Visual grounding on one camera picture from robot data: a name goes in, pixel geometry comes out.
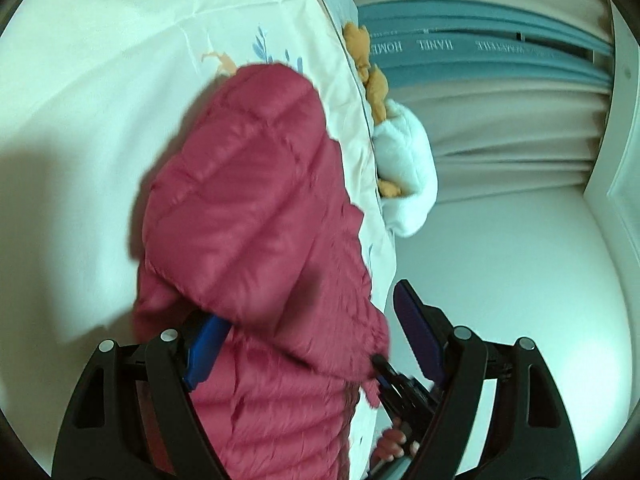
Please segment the person's right hand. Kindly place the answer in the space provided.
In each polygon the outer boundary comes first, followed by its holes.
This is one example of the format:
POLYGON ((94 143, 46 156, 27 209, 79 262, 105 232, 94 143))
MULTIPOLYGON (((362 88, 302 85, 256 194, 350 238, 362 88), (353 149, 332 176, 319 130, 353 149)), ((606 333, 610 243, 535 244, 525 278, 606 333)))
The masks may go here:
POLYGON ((407 454, 415 456, 419 448, 420 443, 409 441, 399 428, 387 428, 375 443, 370 457, 370 466, 375 467, 380 463, 392 462, 396 458, 401 458, 407 454))

